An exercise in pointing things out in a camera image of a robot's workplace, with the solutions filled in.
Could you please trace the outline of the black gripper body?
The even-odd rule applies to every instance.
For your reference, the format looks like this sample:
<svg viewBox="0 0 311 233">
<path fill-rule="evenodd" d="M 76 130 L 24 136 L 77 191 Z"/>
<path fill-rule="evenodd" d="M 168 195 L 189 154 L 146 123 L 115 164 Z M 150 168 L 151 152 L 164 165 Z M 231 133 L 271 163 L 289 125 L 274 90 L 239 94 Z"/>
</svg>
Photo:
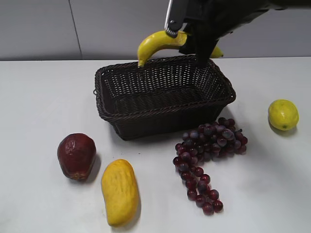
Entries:
<svg viewBox="0 0 311 233">
<path fill-rule="evenodd" d="M 270 9 L 310 8 L 309 0 L 190 0 L 184 31 L 219 39 L 234 29 L 248 24 Z"/>
</svg>

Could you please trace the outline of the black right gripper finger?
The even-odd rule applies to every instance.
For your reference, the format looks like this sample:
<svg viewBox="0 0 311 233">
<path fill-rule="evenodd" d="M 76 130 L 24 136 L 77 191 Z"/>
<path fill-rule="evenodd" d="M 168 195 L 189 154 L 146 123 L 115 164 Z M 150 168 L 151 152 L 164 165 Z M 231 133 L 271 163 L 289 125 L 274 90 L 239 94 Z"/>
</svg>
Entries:
<svg viewBox="0 0 311 233">
<path fill-rule="evenodd" d="M 218 38 L 204 23 L 187 23 L 183 32 L 188 35 L 185 44 L 179 48 L 179 52 L 184 55 L 195 54 L 197 65 L 204 66 L 209 61 Z"/>
</svg>

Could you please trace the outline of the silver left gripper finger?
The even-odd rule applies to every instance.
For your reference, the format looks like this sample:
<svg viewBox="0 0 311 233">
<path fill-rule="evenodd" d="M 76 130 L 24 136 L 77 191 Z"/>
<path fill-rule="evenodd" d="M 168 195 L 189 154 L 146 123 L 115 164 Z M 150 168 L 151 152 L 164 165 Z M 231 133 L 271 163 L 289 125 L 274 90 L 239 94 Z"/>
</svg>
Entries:
<svg viewBox="0 0 311 233">
<path fill-rule="evenodd" d="M 164 30 L 171 38 L 176 38 L 183 26 L 188 3 L 188 0 L 169 0 Z"/>
</svg>

